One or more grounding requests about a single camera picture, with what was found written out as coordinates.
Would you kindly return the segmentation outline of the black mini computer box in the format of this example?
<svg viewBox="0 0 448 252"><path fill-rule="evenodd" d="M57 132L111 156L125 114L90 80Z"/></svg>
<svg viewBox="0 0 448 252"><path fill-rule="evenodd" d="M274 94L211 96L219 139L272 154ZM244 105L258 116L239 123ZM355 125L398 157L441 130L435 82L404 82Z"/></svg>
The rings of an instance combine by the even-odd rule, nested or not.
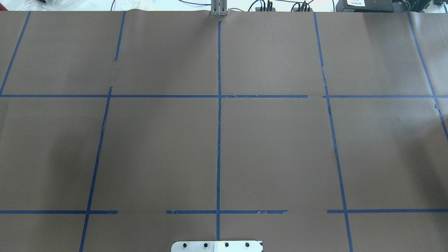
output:
<svg viewBox="0 0 448 252"><path fill-rule="evenodd" d="M339 0L336 12L393 13L392 0Z"/></svg>

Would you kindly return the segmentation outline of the left black USB hub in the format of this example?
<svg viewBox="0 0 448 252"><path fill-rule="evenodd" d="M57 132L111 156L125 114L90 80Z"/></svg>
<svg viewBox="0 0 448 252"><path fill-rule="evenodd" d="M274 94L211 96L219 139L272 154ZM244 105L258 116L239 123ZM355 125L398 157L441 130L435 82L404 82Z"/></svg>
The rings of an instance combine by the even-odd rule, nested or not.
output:
<svg viewBox="0 0 448 252"><path fill-rule="evenodd" d="M273 1L271 0L258 0L260 3L258 7L256 7L256 4L253 4L251 6L251 9L253 9L256 12L274 12L275 8L273 7Z"/></svg>

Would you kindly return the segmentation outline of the black usb hub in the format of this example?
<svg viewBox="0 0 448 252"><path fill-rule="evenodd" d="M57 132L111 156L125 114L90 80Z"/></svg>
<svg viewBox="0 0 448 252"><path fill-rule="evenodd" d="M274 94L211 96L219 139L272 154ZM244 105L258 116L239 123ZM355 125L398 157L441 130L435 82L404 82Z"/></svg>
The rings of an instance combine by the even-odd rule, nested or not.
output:
<svg viewBox="0 0 448 252"><path fill-rule="evenodd" d="M291 12L311 12L312 7L310 6L309 2L303 1L303 2L295 2L293 6L291 7Z"/></svg>
<svg viewBox="0 0 448 252"><path fill-rule="evenodd" d="M260 3L258 7L256 7L256 4L253 4L251 6L251 9L253 9L256 12L274 12L275 8L273 7L273 1L271 0L258 0Z"/></svg>

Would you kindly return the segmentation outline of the right black USB hub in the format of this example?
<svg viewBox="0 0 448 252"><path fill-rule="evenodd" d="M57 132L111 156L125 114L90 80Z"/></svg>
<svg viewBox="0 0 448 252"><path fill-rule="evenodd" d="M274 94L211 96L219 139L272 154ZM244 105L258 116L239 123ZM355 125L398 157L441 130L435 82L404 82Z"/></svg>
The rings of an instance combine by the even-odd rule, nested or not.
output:
<svg viewBox="0 0 448 252"><path fill-rule="evenodd" d="M303 1L303 2L295 2L293 6L291 7L291 12L311 12L312 7L310 6L309 2Z"/></svg>

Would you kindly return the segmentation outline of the aluminium frame post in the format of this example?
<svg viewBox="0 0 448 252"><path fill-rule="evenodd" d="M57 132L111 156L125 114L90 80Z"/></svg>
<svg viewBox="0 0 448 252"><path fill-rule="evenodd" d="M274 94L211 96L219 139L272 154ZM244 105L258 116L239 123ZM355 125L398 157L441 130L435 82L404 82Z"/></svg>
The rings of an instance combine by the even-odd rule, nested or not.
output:
<svg viewBox="0 0 448 252"><path fill-rule="evenodd" d="M228 15L227 0L211 0L211 16Z"/></svg>

